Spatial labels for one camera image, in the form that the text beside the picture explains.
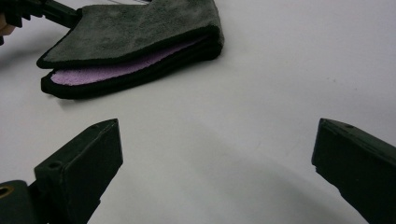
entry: robotic arm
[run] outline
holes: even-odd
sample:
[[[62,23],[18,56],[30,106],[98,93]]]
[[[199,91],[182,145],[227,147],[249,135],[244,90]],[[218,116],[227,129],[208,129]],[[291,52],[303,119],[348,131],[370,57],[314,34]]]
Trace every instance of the robotic arm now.
[[[0,0],[0,12],[6,16],[7,24],[22,27],[22,18],[43,17],[62,26],[71,28],[81,18],[76,10],[52,0]],[[4,39],[0,36],[0,45]]]

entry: black fabric edge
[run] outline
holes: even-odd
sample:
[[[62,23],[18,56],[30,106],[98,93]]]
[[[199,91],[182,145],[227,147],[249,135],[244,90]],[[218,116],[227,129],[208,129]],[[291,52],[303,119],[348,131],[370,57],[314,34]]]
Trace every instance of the black fabric edge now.
[[[176,52],[160,62],[137,72],[80,86],[65,86],[54,83],[50,79],[54,73],[54,71],[52,71],[41,79],[41,90],[62,99],[93,98],[146,84],[150,81],[165,77],[170,72],[189,63],[213,60],[220,55],[221,50],[222,43],[213,41],[213,38],[209,38],[194,46]]]
[[[125,54],[123,56],[117,58],[109,58],[109,59],[91,59],[91,60],[71,60],[66,62],[48,62],[45,61],[45,57],[50,51],[58,46],[65,38],[67,38],[70,33],[72,33],[74,28],[72,28],[60,41],[58,41],[55,46],[50,48],[47,52],[45,52],[36,62],[36,65],[43,69],[65,69],[65,68],[76,68],[76,67],[86,67],[93,65],[107,65],[107,64],[115,64],[115,63],[125,63],[131,61],[133,58],[140,57],[142,55],[148,54],[149,52],[156,51],[158,49],[163,49],[170,45],[175,45],[176,43],[180,43],[182,41],[195,38],[196,36],[208,35],[209,38],[217,40],[219,45],[223,45],[222,43],[222,31],[219,27],[215,25],[208,25],[206,27],[197,28],[195,30],[191,30],[182,35],[175,35],[163,41],[159,41],[155,44],[152,44],[146,48]]]

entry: white background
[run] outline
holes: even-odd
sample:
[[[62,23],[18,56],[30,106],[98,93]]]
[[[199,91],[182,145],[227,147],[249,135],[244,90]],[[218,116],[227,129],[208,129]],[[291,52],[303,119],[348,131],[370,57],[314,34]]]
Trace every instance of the white background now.
[[[310,160],[320,118],[396,145],[396,2],[216,4],[216,60],[83,101],[40,90],[50,70],[35,61],[67,29],[24,21],[0,47],[0,182],[31,184],[55,150],[117,118],[124,164],[90,223],[366,223]]]

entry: black plastic part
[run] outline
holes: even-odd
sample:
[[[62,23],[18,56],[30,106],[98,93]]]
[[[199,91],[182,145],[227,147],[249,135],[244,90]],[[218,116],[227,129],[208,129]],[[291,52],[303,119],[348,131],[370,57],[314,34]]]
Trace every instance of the black plastic part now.
[[[67,28],[74,27],[81,16],[71,7],[53,0],[0,0],[0,10],[5,13],[7,24],[22,27],[22,18],[42,17]]]
[[[35,168],[37,187],[60,212],[51,223],[87,223],[122,165],[116,119],[92,125]]]
[[[92,125],[35,168],[0,184],[0,224],[86,224],[122,165],[116,119]]]
[[[0,184],[0,223],[38,224],[24,181],[14,180]]]
[[[369,223],[396,223],[395,147],[349,124],[321,119],[312,163]]]

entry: gray cloth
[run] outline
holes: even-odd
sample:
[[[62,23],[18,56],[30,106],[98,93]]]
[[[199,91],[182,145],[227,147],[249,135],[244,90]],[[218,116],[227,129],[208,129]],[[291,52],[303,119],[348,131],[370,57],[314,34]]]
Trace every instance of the gray cloth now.
[[[148,5],[88,6],[78,25],[37,62],[42,68],[113,64],[208,35],[222,46],[213,0],[153,0]]]

